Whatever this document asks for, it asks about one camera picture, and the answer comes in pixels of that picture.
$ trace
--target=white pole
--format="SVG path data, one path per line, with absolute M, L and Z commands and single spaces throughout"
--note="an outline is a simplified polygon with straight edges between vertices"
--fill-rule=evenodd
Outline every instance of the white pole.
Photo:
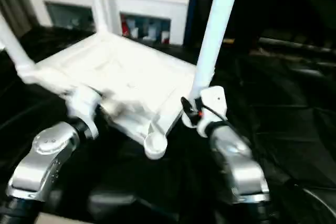
M 210 85 L 234 2 L 235 0 L 213 0 L 212 2 L 190 93 L 191 100 L 197 98 L 199 92 Z
M 93 0 L 93 17 L 97 32 L 108 31 L 102 0 Z
M 9 57 L 15 65 L 18 76 L 25 82 L 34 82 L 31 75 L 35 71 L 35 63 L 28 57 L 4 16 L 0 12 L 0 41 L 6 48 Z

